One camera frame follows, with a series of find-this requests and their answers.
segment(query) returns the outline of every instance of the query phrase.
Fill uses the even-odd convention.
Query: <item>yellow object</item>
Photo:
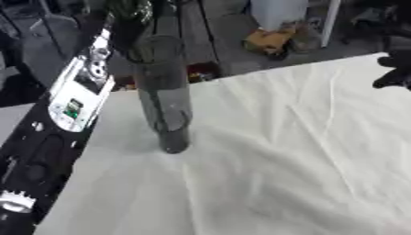
[[[257,29],[244,40],[246,50],[274,54],[283,50],[284,44],[295,34],[297,25],[286,26],[279,31]]]

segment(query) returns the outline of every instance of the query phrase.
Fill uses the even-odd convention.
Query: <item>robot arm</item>
[[[0,149],[0,234],[31,235],[69,180],[115,82],[107,72],[114,18]]]

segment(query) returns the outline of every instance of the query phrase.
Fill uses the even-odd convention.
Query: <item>transparent cylinder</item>
[[[161,148],[168,153],[186,150],[193,113],[182,42],[172,36],[148,37],[135,44],[128,57],[144,114]]]

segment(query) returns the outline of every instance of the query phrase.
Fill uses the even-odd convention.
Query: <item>wrinkled fabric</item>
[[[36,235],[411,234],[411,93],[372,88],[381,56],[193,85],[179,155],[112,94]],[[0,110],[0,140],[27,110]]]

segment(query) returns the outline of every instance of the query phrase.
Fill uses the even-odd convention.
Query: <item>concrete floor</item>
[[[245,0],[205,0],[206,11],[216,38],[217,52],[225,76],[376,52],[376,46],[365,41],[356,41],[349,46],[342,45],[337,40],[339,32],[336,31],[330,45],[325,49],[308,54],[291,54],[283,62],[271,62],[266,57],[243,50],[241,47],[241,41],[257,28],[251,16],[239,13],[244,5]],[[59,57],[44,27],[39,29],[42,37],[35,37],[28,32],[29,26],[34,21],[35,19],[17,21],[26,35],[25,60],[39,80],[46,86],[50,86],[68,61]],[[71,55],[78,29],[71,23],[59,20],[52,21],[51,26],[64,52]],[[160,20],[159,32],[176,36],[176,26],[174,17],[165,16]],[[188,63],[214,60],[195,1],[186,4],[183,8],[183,37]],[[110,70],[114,75],[127,76],[131,73],[130,65],[124,59],[115,56],[111,63]]]

